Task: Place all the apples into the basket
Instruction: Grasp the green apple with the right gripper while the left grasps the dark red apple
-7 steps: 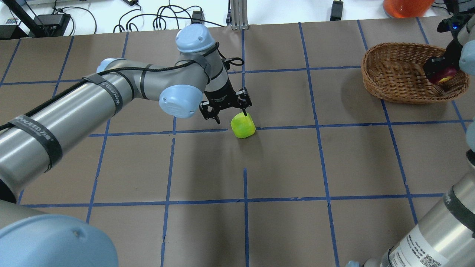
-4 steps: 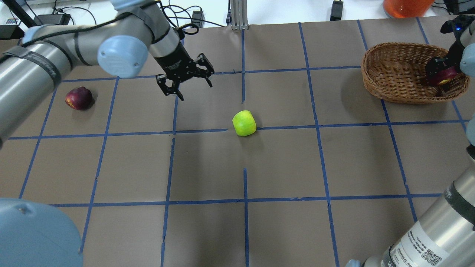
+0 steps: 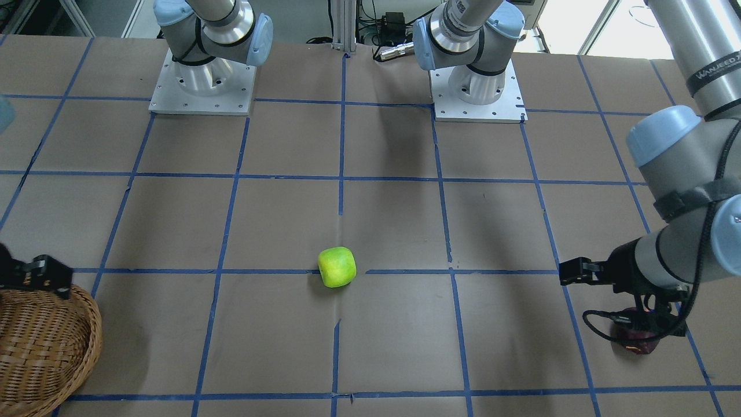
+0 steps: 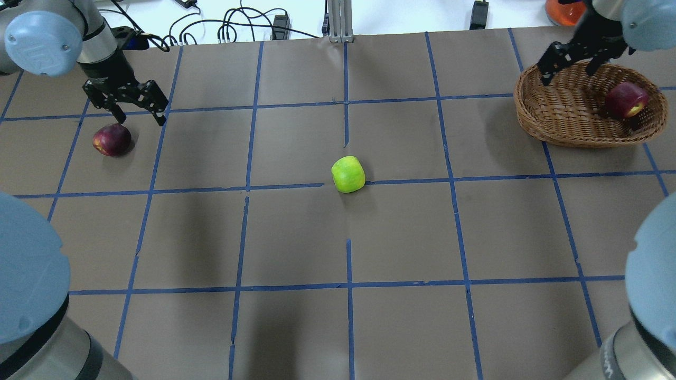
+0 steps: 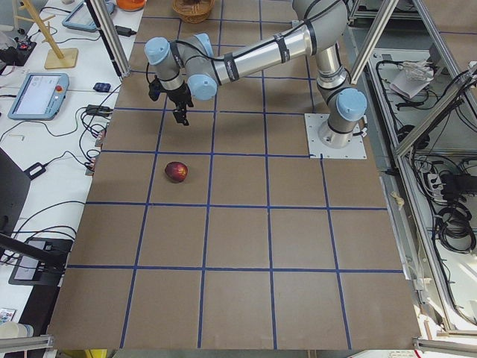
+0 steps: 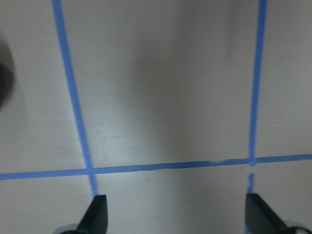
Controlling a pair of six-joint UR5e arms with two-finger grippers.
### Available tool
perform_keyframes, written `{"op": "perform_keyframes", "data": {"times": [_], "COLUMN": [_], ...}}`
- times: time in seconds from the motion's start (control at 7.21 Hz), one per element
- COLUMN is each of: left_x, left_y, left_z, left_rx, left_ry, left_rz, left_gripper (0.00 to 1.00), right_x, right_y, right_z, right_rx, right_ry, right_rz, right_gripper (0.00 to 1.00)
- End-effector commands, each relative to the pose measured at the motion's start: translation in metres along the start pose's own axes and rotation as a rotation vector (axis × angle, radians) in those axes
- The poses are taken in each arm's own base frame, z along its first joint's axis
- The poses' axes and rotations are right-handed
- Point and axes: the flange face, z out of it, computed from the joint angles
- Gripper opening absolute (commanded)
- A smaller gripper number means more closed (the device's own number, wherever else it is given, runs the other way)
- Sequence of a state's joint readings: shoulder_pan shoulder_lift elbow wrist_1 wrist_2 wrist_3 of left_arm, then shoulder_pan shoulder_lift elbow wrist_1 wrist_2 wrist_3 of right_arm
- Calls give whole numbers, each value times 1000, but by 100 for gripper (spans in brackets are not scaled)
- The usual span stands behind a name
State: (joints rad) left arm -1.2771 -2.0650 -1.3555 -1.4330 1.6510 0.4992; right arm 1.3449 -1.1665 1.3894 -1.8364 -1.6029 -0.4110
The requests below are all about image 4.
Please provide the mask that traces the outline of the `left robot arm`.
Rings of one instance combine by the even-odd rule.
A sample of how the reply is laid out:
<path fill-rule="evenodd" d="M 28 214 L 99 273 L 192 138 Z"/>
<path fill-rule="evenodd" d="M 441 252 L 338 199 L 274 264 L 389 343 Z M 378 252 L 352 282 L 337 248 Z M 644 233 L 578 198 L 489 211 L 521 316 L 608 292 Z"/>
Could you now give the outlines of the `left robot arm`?
<path fill-rule="evenodd" d="M 152 37 L 138 28 L 112 27 L 92 1 L 2 1 L 1 72 L 24 70 L 60 77 L 80 67 L 94 108 L 126 120 L 122 103 L 166 122 L 168 100 L 155 80 L 135 77 L 125 50 L 147 50 Z"/>

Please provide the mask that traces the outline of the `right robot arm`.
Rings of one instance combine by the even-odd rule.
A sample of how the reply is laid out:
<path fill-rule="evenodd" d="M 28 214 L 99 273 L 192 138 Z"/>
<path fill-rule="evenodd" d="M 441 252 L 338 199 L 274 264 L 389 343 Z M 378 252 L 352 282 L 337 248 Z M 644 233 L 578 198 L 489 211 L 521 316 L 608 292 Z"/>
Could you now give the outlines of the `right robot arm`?
<path fill-rule="evenodd" d="M 671 50 L 675 46 L 674 1 L 584 1 L 586 10 L 567 43 L 552 42 L 537 67 L 543 85 L 578 62 L 589 77 L 625 51 Z"/>

